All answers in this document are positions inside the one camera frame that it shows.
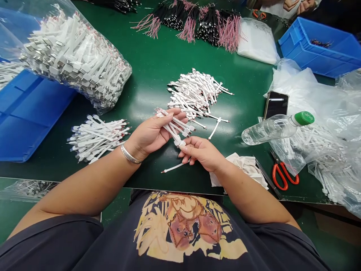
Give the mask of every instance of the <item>green workbench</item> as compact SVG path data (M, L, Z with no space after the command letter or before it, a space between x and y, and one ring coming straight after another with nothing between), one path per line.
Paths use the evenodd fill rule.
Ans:
M234 96L221 94L217 104L211 108L214 116L231 122L220 123L212 137L212 143L224 156L234 152L242 156L254 155L271 175L273 159L269 153L269 144L246 146L242 143L241 132L256 124L257 117L263 115L263 94L272 81L272 65L247 59L236 53L230 54L223 48L212 47L201 40L189 44L176 37L177 31L165 26L161 27L159 39L156 40L131 29L133 24L130 21L140 21L151 11L145 8L154 7L156 2L144 3L138 8L137 14L127 15L85 2L75 4L89 22L118 48L133 68L133 74L117 105L102 116L103 120L127 119L133 129L136 128L153 115L155 107L167 107L170 101L167 84L176 81L181 73L188 73L195 68L211 74L235 93ZM268 23L278 40L286 30L282 22L270 18ZM320 80L322 83L332 84L326 78ZM69 151L70 145L66 144L66 138L71 136L72 126L80 125L88 114L95 113L89 101L78 94L33 156L22 164L1 162L0 177L62 181L86 166L86 163L78 163L74 152ZM208 138L216 120L205 118L200 122L208 129L197 126L193 135ZM211 187L209 173L199 163L194 166L184 165L161 174L164 169L181 163L177 155L178 149L173 142L168 142L142 163L125 187L223 195L221 187ZM329 203L321 191L321 184L306 168L299 176L299 185L291 184L287 191L280 191L286 200Z

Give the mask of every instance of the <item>green bottle cap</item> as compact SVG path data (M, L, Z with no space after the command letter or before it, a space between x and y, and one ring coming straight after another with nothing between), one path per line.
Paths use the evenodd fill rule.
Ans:
M301 111L294 115L293 118L300 126L314 123L315 117L308 111Z

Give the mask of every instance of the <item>smartphone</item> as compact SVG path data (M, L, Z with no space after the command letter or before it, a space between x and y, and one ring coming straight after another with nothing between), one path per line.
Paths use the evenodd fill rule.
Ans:
M277 114L287 115L288 98L289 96L286 94L281 94L274 91L268 92L263 120Z

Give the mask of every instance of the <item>hand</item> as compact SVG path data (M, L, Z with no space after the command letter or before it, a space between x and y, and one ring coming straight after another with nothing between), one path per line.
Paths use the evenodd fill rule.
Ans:
M223 167L228 161L208 140L192 136L184 140L186 146L180 147L182 150L178 157L183 157L182 163L192 166L198 160L208 172L215 172Z
M305 0L303 1L297 9L297 15L300 15L303 12L309 11L311 8L316 7L315 0Z
M297 6L300 0L292 1L292 0L284 0L283 2L283 9L290 12L295 6Z
M162 126L170 123L173 116L183 123L188 122L186 112L181 112L180 108L171 108L167 112L167 116L154 116L144 121L124 143L125 149L135 159L143 161L150 153L159 150L168 142L172 136Z

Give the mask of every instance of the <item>silver bangle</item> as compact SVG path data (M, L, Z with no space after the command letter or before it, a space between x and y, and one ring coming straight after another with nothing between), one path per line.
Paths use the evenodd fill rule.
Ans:
M133 156L130 155L130 153L125 149L124 145L122 145L120 147L122 153L124 154L125 158L127 158L130 162L132 162L133 164L140 164L143 161L139 161L137 159L135 159Z

